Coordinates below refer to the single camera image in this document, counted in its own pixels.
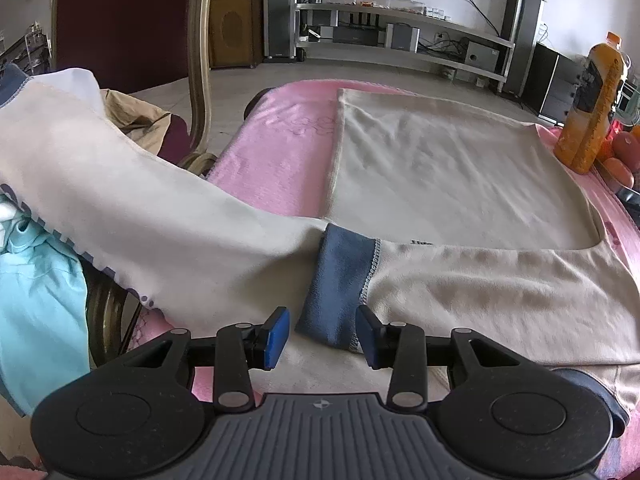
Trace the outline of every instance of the shelf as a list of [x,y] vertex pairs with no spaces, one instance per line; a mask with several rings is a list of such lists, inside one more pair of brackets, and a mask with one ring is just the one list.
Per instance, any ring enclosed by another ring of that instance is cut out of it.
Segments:
[[347,47],[349,50],[359,50],[361,52],[376,52],[379,54],[384,53],[384,54],[389,54],[390,56],[396,56],[396,57],[405,58],[405,59],[406,58],[419,59],[419,60],[427,61],[429,63],[449,66],[457,70],[466,70],[467,72],[471,72],[472,74],[480,75],[488,79],[494,79],[501,83],[504,83],[505,81],[507,81],[507,78],[505,78],[505,76],[495,74],[493,72],[488,72],[487,70],[482,70],[480,68],[476,68],[475,66],[453,61],[445,57],[434,56],[432,54],[416,54],[415,52],[407,52],[405,50],[395,50],[392,48],[384,48],[381,46],[358,45],[358,44],[349,44],[349,43],[334,43],[333,41],[299,41],[296,43],[296,47],[305,48],[308,50],[327,49],[327,50],[334,50],[336,52],[340,52],[341,50],[344,50],[345,47]]
[[515,46],[511,41],[504,40],[498,36],[475,30],[474,28],[465,27],[454,22],[446,22],[439,20],[438,18],[430,18],[423,14],[415,14],[414,12],[406,12],[405,10],[396,9],[383,9],[382,7],[366,7],[360,5],[341,5],[341,4],[297,4],[296,9],[303,10],[338,10],[340,12],[366,12],[367,14],[379,14],[380,16],[391,16],[393,18],[400,18],[402,20],[409,20],[412,22],[428,23],[430,25],[437,25],[443,28],[450,28],[451,30],[457,30],[475,36],[476,38],[482,38],[483,40],[491,41],[507,48],[513,48]]

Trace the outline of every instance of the tiled floor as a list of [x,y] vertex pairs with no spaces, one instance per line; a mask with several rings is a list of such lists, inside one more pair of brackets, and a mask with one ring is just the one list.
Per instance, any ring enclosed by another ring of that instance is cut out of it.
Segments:
[[[496,97],[468,83],[451,83],[439,76],[414,70],[367,63],[308,60],[292,64],[260,64],[255,69],[212,70],[213,122],[208,151],[219,155],[242,123],[244,107],[263,88],[280,86],[301,79],[354,79],[402,88],[418,94],[453,99],[512,117],[521,121],[536,118],[519,105]],[[167,85],[143,90],[136,97],[153,103],[191,124],[189,85],[181,79]]]

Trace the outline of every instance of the bottle label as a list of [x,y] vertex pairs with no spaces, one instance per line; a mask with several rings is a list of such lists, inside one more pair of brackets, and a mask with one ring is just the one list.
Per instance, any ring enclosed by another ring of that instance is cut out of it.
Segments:
[[574,108],[588,114],[592,113],[603,84],[598,67],[590,59],[588,67],[582,73],[580,86],[575,93]]

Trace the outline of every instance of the logo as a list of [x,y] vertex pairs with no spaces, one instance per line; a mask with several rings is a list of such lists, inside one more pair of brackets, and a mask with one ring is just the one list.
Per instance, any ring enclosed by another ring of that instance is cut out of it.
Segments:
[[328,408],[330,405],[331,403],[326,399],[320,399],[314,402],[314,408],[317,408],[318,410],[324,410],[325,408]]

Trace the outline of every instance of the wooden cabinet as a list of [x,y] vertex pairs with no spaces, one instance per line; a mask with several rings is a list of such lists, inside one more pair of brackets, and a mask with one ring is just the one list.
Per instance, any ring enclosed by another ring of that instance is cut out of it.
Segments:
[[262,0],[211,0],[211,67],[253,68],[262,62],[262,58]]

